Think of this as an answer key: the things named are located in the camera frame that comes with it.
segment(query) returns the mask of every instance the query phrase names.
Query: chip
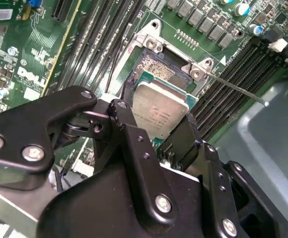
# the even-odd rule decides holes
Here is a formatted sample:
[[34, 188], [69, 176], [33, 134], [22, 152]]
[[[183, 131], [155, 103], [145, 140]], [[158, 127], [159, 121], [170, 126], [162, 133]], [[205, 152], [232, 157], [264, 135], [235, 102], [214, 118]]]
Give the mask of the chip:
[[226, 34], [222, 40], [219, 42], [219, 45], [222, 47], [222, 48], [226, 48], [230, 43], [231, 41], [233, 40], [233, 37], [230, 35], [230, 34]]
[[210, 18], [206, 17], [204, 19], [204, 21], [202, 22], [202, 24], [200, 25], [200, 27], [198, 28], [198, 30], [200, 30], [201, 32], [204, 33], [208, 33], [211, 29], [211, 27], [213, 26], [214, 21], [212, 21]]
[[231, 25], [228, 27], [227, 32], [231, 34], [234, 29], [235, 29], [235, 25], [234, 25], [234, 24], [231, 24]]
[[265, 13], [269, 13], [269, 12], [272, 10], [272, 8], [273, 8], [272, 5], [269, 4], [269, 5], [267, 5], [267, 7], [264, 9], [264, 12], [265, 12]]
[[254, 19], [254, 21], [255, 21], [257, 24], [262, 25], [262, 24], [265, 22], [266, 19], [267, 19], [267, 16], [266, 16], [264, 13], [260, 12], [260, 13], [257, 15], [257, 17]]
[[189, 18], [188, 23], [193, 26], [197, 26], [203, 17], [204, 15], [199, 10], [196, 9], [192, 14], [192, 16]]
[[201, 0], [200, 3], [197, 5], [197, 8], [200, 10], [203, 10], [204, 6], [206, 6], [206, 1], [205, 0]]
[[217, 23], [219, 26], [222, 26], [225, 21], [227, 21], [227, 18], [224, 16], [221, 16]]
[[220, 26], [217, 25], [209, 34], [209, 38], [214, 41], [217, 41], [223, 32], [224, 30]]
[[215, 15], [216, 12], [217, 12], [216, 9], [211, 8], [211, 9], [209, 10], [207, 16], [208, 16], [209, 18], [212, 18], [212, 17]]
[[275, 21], [279, 24], [282, 24], [283, 22], [285, 22], [285, 20], [287, 19], [287, 16], [285, 16], [284, 13], [280, 13], [277, 18], [275, 19]]

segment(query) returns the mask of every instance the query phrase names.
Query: motherboard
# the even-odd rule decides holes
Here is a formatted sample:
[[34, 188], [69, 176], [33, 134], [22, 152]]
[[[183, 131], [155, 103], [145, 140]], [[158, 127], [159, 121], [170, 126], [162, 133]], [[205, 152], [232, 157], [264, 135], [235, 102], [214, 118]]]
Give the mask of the motherboard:
[[[261, 96], [287, 71], [288, 0], [0, 0], [0, 112], [72, 85], [98, 97], [119, 97], [126, 81], [144, 93], [166, 85], [158, 98], [182, 111], [166, 113], [152, 143], [187, 111], [214, 142], [254, 100], [210, 74]], [[141, 108], [138, 123], [149, 120]], [[92, 139], [58, 151], [56, 163], [91, 176]]]

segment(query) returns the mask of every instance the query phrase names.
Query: capacitor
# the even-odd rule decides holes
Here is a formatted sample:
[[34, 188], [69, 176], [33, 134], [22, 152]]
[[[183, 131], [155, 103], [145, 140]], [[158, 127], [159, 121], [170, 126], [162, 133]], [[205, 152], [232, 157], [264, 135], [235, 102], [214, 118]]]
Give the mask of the capacitor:
[[3, 99], [9, 95], [9, 90], [7, 88], [0, 88], [0, 99]]
[[249, 13], [250, 11], [250, 5], [247, 3], [238, 3], [234, 7], [234, 14], [236, 16], [245, 16]]
[[220, 0], [221, 4], [228, 4], [228, 3], [232, 3], [233, 0]]
[[256, 24], [251, 24], [248, 28], [249, 33], [255, 36], [260, 36], [263, 32], [263, 27]]

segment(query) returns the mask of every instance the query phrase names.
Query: blue component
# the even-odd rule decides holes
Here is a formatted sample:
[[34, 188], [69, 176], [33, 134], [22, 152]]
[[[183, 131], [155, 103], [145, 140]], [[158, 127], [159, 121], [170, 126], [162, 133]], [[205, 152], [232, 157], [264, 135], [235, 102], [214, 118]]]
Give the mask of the blue component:
[[248, 8], [248, 9], [244, 12], [244, 15], [248, 15], [249, 12], [250, 12], [250, 8]]
[[33, 7], [40, 7], [43, 0], [29, 0], [29, 5]]

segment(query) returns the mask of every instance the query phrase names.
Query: green circuit board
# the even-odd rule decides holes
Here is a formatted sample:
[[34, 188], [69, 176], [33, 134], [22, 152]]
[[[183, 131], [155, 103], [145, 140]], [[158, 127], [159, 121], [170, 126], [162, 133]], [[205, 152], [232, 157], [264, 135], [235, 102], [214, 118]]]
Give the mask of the green circuit board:
[[[72, 0], [65, 21], [59, 22], [52, 17], [56, 2], [57, 0], [44, 0], [40, 7], [29, 7], [27, 1], [23, 0], [0, 0], [0, 88], [9, 91], [8, 95], [0, 99], [0, 112], [36, 100], [57, 89], [61, 73], [67, 67], [66, 62], [84, 27], [87, 14], [93, 7], [98, 6], [93, 5], [93, 0]], [[162, 24], [160, 37], [196, 62], [211, 57], [215, 63], [212, 73], [216, 75], [220, 75], [249, 42], [252, 37], [248, 31], [250, 24], [261, 25], [263, 31], [275, 29], [279, 37], [286, 37], [288, 41], [286, 0], [235, 0], [230, 4], [221, 4], [217, 0], [177, 2], [175, 7], [170, 7], [167, 0], [147, 0], [132, 24], [127, 40], [132, 40], [151, 20], [158, 19]], [[179, 11], [186, 2], [192, 7], [189, 13], [183, 16]], [[250, 11], [246, 16], [237, 17], [234, 14], [235, 6], [240, 3], [250, 4]], [[189, 24], [194, 10], [200, 11], [213, 22], [212, 29], [216, 25], [220, 26], [223, 33], [231, 36], [231, 42], [223, 47], [220, 45], [221, 38], [210, 39], [210, 32], [203, 33]], [[219, 24], [222, 16], [225, 21]], [[112, 82], [110, 93], [116, 94], [119, 91], [142, 52], [142, 48], [132, 51], [121, 72]], [[285, 72], [286, 70], [278, 71], [258, 95], [264, 93], [268, 85]], [[107, 76], [108, 74], [96, 89], [97, 96], [102, 95]], [[195, 87], [196, 82], [190, 82], [185, 90], [191, 92]], [[250, 100], [247, 106], [240, 110], [239, 115], [252, 103]], [[223, 126], [212, 141], [220, 137], [230, 124], [231, 122]], [[92, 140], [81, 138], [76, 144], [57, 152], [56, 158], [59, 165], [66, 162], [72, 164], [77, 158], [88, 160], [88, 163], [92, 164]]]

